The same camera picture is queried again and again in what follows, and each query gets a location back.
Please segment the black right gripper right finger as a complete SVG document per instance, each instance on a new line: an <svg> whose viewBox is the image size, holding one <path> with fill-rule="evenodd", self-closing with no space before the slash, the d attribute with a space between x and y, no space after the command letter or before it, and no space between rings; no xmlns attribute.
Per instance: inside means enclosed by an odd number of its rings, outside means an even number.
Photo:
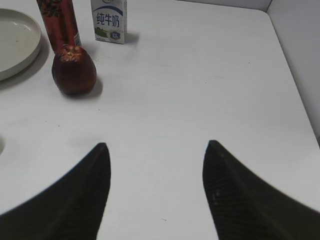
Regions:
<svg viewBox="0 0 320 240"><path fill-rule="evenodd" d="M220 240L318 240L320 213L268 184L217 140L208 142L202 182Z"/></svg>

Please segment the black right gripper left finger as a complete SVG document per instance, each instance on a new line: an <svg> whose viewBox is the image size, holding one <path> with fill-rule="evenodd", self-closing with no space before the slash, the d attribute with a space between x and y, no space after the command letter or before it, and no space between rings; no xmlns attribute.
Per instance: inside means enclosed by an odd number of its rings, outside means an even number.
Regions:
<svg viewBox="0 0 320 240"><path fill-rule="evenodd" d="M50 187L0 216L2 240L95 240L111 185L108 147L98 143Z"/></svg>

